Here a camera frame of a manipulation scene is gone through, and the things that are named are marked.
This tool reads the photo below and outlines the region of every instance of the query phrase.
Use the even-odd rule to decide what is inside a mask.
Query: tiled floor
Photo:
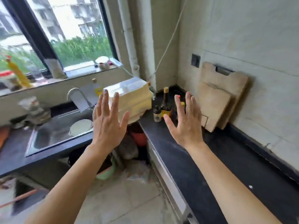
[[[160,183],[150,170],[148,181],[128,180],[134,170],[133,164],[124,172],[116,171],[107,181],[92,183],[76,224],[173,224],[178,223],[176,215]],[[35,206],[21,212],[4,223],[23,223]]]

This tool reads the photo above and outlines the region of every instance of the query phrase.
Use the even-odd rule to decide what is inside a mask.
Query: sink
[[[70,127],[82,119],[92,121],[92,110],[87,109],[82,113],[79,110],[74,110],[55,116],[42,126],[35,126],[28,142],[25,157],[92,132],[93,128],[77,136],[69,135]]]

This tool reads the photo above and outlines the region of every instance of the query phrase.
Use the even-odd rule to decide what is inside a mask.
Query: red cap
[[[5,77],[5,76],[11,75],[11,74],[13,74],[13,71],[10,71],[10,70],[1,71],[0,77]]]

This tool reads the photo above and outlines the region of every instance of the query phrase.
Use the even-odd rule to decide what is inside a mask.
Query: black window frame
[[[29,6],[27,0],[2,0],[3,5],[6,7],[7,11],[14,19],[18,27],[20,28],[23,35],[27,38],[32,49],[39,57],[46,69],[41,69],[40,71],[46,78],[52,78],[49,69],[44,61],[44,59],[56,59],[60,62],[55,50],[53,49],[50,41],[48,40],[44,30],[39,24],[37,18],[31,7]],[[106,29],[108,41],[110,44],[112,55],[118,60],[118,55],[112,38],[107,14],[105,11],[103,0],[98,0],[100,11],[102,14],[102,19]]]

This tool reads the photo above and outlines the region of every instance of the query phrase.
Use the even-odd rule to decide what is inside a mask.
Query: pipe
[[[128,0],[117,0],[117,1],[118,1],[119,11],[121,14],[123,33],[125,36],[126,45],[129,53],[129,61],[130,61],[132,73],[134,76],[140,78],[139,65],[138,65],[138,59],[136,54]]]

